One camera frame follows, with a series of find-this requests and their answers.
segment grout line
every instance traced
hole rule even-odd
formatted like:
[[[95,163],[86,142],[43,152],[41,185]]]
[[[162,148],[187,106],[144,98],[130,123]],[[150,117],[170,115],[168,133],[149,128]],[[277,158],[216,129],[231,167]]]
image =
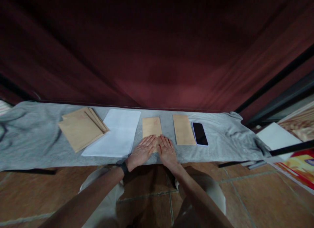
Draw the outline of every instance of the grout line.
[[[228,172],[227,172],[227,170],[226,170],[225,168],[224,168],[224,171],[226,172],[228,178],[230,178],[230,176],[229,176],[229,174],[228,174]],[[251,216],[250,216],[249,211],[247,210],[246,206],[244,205],[244,203],[243,203],[243,201],[242,201],[242,199],[241,199],[241,196],[239,195],[238,191],[236,190],[236,187],[234,186],[234,184],[233,184],[233,182],[232,182],[231,180],[230,180],[230,183],[231,183],[233,189],[235,190],[235,193],[236,193],[238,199],[240,200],[240,203],[242,204],[242,207],[244,208],[245,212],[247,213],[247,215],[248,215],[248,217],[249,217],[249,219],[250,219],[250,221],[251,221],[251,223],[252,223],[253,228],[256,228],[256,226],[255,226],[255,224],[254,224],[254,222],[253,222],[253,219],[252,219]]]
[[[125,203],[125,202],[132,202],[135,200],[139,200],[139,199],[146,199],[146,198],[151,198],[151,197],[159,197],[162,195],[167,195],[169,194],[169,192],[160,192],[160,193],[156,193],[156,194],[148,194],[148,195],[140,195],[134,198],[127,198],[127,199],[123,199],[123,200],[118,200],[117,203]]]
[[[172,210],[172,201],[171,201],[171,194],[170,194],[170,183],[169,183],[169,177],[167,176],[167,185],[168,185],[168,193],[169,193],[169,202],[170,202],[170,215],[171,215],[171,226],[174,224],[174,219],[173,219],[173,210]]]
[[[11,174],[12,172],[8,172],[8,174],[6,174],[6,176],[0,181],[0,185],[5,182]]]
[[[52,216],[52,214],[54,214],[54,212],[53,213],[47,213],[47,214],[41,214],[38,216],[18,218],[16,220],[3,221],[3,222],[0,222],[0,226],[14,225],[14,224],[18,224],[18,223],[24,223],[24,222],[30,222],[30,221],[34,221],[34,220],[49,218]]]
[[[268,171],[268,172],[261,172],[261,173],[258,173],[258,174],[254,174],[254,175],[248,175],[248,176],[242,176],[242,177],[236,177],[236,178],[230,178],[228,173],[228,178],[227,180],[222,180],[222,181],[219,181],[218,183],[227,183],[227,182],[232,182],[232,181],[239,181],[239,180],[242,180],[242,179],[246,179],[246,178],[253,178],[253,177],[256,177],[256,176],[263,176],[263,175],[268,175],[268,174],[272,174],[272,173],[276,173],[276,171]]]
[[[303,201],[303,199],[298,195],[298,193],[295,192],[294,189],[286,182],[286,180],[282,178],[282,175],[284,174],[281,174],[280,172],[277,172],[277,174],[283,180],[283,182],[292,190],[292,192],[297,196],[297,198],[300,200],[301,204],[306,208],[306,210],[314,216],[314,212],[312,212],[312,210],[308,207],[308,205]]]

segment brown floor tile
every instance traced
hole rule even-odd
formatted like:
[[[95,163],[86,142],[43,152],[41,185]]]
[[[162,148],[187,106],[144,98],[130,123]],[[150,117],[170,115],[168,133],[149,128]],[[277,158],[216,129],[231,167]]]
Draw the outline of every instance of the brown floor tile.
[[[230,178],[237,178],[237,177],[242,177],[242,176],[249,176],[249,175],[254,175],[258,173],[263,173],[263,172],[268,172],[268,171],[275,171],[276,169],[267,164],[265,166],[249,170],[247,167],[243,167],[240,164],[226,167],[226,171],[228,172],[228,175]]]
[[[169,195],[118,203],[117,215],[121,227],[171,227]]]
[[[183,199],[180,197],[179,192],[171,193],[171,205],[172,205],[172,212],[173,212],[173,219],[176,220],[181,205],[183,203]]]
[[[307,207],[314,213],[314,195],[308,192],[303,187],[299,186],[290,178],[283,174],[280,174],[281,178],[294,190],[295,193],[299,195],[302,201],[307,205]]]
[[[314,216],[276,173],[233,182],[256,227],[313,227]]]
[[[189,162],[182,164],[182,166],[192,166],[194,169],[210,175],[215,181],[228,179],[226,172],[222,168],[218,168],[216,162]]]
[[[9,172],[0,172],[0,183],[9,174]]]
[[[23,222],[14,225],[2,226],[2,228],[38,228],[43,224],[47,219],[34,220],[30,222]]]
[[[220,187],[226,197],[226,216],[234,228],[253,227],[252,222],[241,204],[230,182],[221,183]]]
[[[162,165],[140,166],[124,180],[124,194],[120,200],[167,191],[167,176]]]
[[[0,221],[51,213],[75,196],[96,166],[59,168],[57,174],[12,173],[0,185]]]

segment person's right hand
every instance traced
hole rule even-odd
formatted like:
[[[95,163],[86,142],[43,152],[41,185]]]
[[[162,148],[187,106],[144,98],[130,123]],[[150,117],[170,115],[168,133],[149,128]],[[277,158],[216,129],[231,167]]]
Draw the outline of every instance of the person's right hand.
[[[170,171],[177,168],[178,163],[176,151],[174,150],[173,144],[170,139],[163,135],[158,137],[157,150],[159,157],[163,165],[165,165]]]

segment white paper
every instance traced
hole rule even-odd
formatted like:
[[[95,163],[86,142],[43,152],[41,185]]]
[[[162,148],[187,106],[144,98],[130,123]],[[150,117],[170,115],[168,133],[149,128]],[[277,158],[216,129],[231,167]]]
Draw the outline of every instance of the white paper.
[[[109,128],[103,137],[87,146],[82,156],[126,158],[132,150],[141,112],[110,109],[104,119]]]
[[[302,143],[301,140],[290,134],[276,123],[272,123],[256,134],[270,149],[276,150],[291,145]],[[266,162],[285,162],[293,153],[287,153],[265,159]]]

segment black phone screen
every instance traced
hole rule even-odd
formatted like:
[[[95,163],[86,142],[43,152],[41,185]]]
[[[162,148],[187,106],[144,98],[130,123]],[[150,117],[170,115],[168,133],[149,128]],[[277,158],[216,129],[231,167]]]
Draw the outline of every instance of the black phone screen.
[[[203,125],[201,123],[192,123],[195,140],[197,144],[208,145]]]

